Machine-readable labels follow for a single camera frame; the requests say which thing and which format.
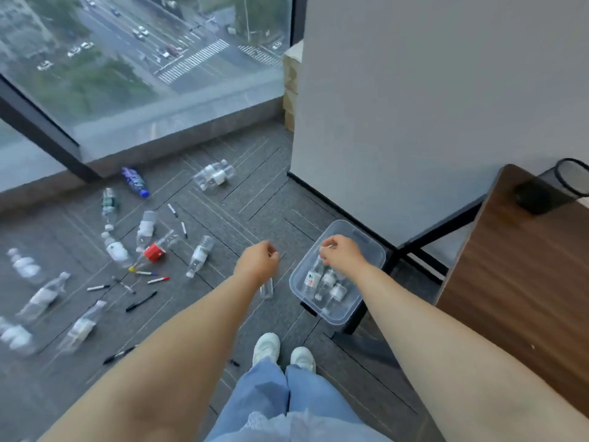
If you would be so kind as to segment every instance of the white shoe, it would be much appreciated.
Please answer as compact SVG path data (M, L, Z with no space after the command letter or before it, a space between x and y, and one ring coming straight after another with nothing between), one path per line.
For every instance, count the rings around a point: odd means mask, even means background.
M273 363L278 361L278 355L280 355L280 338L278 335L268 332L263 334L256 347L254 347L254 357L252 359L252 367L261 362L265 357L270 358Z
M311 371L314 374L317 372L317 366L315 365L313 354L306 347L301 346L293 350L293 353L291 354L291 364L296 364L299 368Z

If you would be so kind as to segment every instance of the person's left hand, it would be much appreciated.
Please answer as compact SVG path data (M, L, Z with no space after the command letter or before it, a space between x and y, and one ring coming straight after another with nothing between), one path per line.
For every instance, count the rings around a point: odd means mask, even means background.
M268 240L256 243L243 252L233 274L253 276L260 287L276 274L280 255Z

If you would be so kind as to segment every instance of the crosswalk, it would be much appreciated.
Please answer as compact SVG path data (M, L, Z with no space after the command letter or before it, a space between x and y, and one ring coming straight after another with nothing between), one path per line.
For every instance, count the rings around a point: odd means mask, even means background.
M202 64L205 60L210 59L215 54L223 51L229 44L223 40L217 40L198 52L192 54L192 56L186 59L180 60L177 64L174 64L171 68L165 70L163 73L158 75L158 78L165 83L172 83L181 75L188 73L196 66Z
M272 57L267 52L262 51L260 48L256 48L255 46L239 45L238 48L241 51L244 51L249 57L253 57L255 60L265 65L277 66L281 64L279 59Z

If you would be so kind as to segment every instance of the purple bottle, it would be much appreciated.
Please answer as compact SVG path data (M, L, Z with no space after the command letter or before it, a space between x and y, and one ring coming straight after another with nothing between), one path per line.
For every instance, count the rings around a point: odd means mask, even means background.
M129 184L131 189L139 193L139 195L144 199L149 197L149 191L145 189L145 182L135 169L131 169L130 167L123 167L121 173L122 176L127 180L127 184Z

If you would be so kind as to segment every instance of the white wall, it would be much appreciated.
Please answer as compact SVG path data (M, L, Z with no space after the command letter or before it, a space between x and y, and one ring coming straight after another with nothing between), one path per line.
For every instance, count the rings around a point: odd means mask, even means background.
M506 163L589 161L588 0L309 0L299 77L291 171L395 245Z

